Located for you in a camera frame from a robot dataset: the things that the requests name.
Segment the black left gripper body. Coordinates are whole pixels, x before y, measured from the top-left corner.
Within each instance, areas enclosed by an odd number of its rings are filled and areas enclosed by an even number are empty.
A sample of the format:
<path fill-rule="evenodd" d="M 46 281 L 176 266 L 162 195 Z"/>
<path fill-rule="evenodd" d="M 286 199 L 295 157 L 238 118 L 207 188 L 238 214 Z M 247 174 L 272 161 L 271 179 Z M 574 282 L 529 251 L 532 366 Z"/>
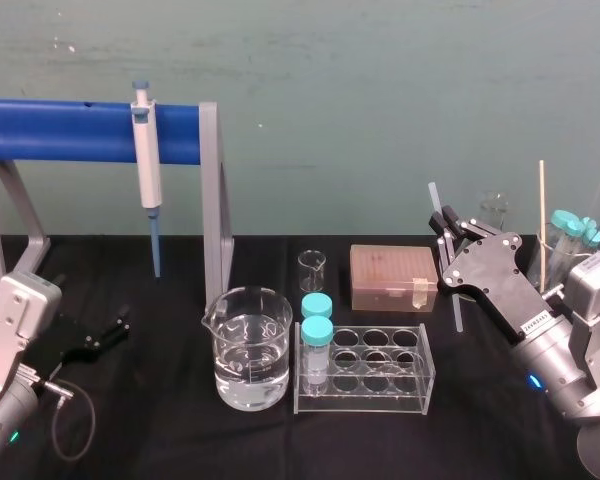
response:
<path fill-rule="evenodd" d="M 53 323 L 54 370 L 74 362 L 94 363 L 105 351 L 114 334 L 114 322 L 93 327 L 71 316 L 59 314 Z"/>

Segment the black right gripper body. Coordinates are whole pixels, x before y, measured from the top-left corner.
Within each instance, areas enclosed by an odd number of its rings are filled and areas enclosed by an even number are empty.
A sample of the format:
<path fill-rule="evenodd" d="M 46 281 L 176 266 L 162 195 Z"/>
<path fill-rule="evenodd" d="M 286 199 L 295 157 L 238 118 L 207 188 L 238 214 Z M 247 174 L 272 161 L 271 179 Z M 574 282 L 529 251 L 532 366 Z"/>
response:
<path fill-rule="evenodd" d="M 487 236 L 456 253 L 441 273 L 442 286 L 473 298 L 512 345 L 553 326 L 550 306 L 516 264 L 521 246 L 513 232 Z"/>

